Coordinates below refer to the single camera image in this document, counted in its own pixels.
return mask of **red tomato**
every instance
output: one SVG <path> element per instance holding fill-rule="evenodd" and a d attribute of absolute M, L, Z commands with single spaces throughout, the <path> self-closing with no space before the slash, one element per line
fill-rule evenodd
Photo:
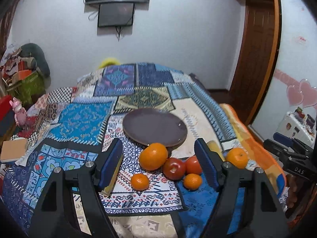
<path fill-rule="evenodd" d="M 200 164 L 196 156 L 191 156 L 187 158 L 185 165 L 186 165 L 186 174 L 197 174 L 197 175 L 202 174 L 202 169 L 200 167 Z"/>
<path fill-rule="evenodd" d="M 186 171 L 186 166 L 180 159 L 170 157 L 163 165 L 163 174 L 170 180 L 181 179 Z"/>

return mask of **yellow plush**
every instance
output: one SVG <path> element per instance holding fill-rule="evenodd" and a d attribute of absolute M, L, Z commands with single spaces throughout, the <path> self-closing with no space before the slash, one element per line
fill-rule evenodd
<path fill-rule="evenodd" d="M 102 61 L 102 63 L 99 65 L 98 69 L 105 68 L 105 67 L 108 67 L 111 65 L 120 65 L 120 64 L 121 63 L 119 62 L 118 59 L 109 57 L 109 58 L 106 58 L 105 60 Z"/>

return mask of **bed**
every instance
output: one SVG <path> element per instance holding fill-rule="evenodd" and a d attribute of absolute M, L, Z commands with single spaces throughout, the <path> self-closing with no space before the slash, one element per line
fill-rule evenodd
<path fill-rule="evenodd" d="M 100 195 L 117 233 L 121 237 L 200 236 L 218 193 L 203 174 L 202 186 L 189 192 L 181 181 L 140 168 L 137 159 L 145 147 L 125 135 L 122 120 L 129 111 L 143 107 L 171 112 L 186 124 L 187 138 L 172 157 L 194 155 L 197 138 L 214 140 L 223 151 L 241 147 L 249 157 L 246 168 L 262 167 L 281 196 L 286 179 L 280 166 L 252 138 L 233 108 L 217 104 L 195 78 L 153 63 L 115 65 L 79 78 L 77 87 L 43 95 L 28 110 L 27 127 L 17 136 L 28 138 L 30 147 L 6 170 L 2 193 L 4 205 L 25 233 L 52 170 L 56 166 L 76 169 L 94 161 L 114 138 L 120 138 L 123 161 L 114 189 L 108 197 Z M 129 184 L 135 173 L 145 173 L 156 185 L 135 192 Z M 238 228 L 243 200 L 244 188 L 239 188 L 228 233 Z M 90 234 L 75 188 L 74 203 L 81 230 Z"/>

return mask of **brown curtain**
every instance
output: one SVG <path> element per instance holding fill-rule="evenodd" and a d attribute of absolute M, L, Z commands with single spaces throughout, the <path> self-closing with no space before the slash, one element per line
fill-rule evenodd
<path fill-rule="evenodd" d="M 7 40 L 9 37 L 13 16 L 20 0 L 14 0 L 3 18 L 0 20 L 0 60 L 7 49 Z"/>

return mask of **wooden floor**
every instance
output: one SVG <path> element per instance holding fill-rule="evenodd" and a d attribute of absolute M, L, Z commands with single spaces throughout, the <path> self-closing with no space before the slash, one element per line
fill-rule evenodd
<path fill-rule="evenodd" d="M 240 121 L 245 123 L 245 121 L 248 118 L 248 111 L 245 110 L 244 106 L 239 101 L 235 101 L 234 98 L 230 96 L 229 91 L 217 89 L 209 89 L 208 91 L 211 97 L 218 104 L 225 103 L 231 105 L 233 109 L 236 111 Z"/>

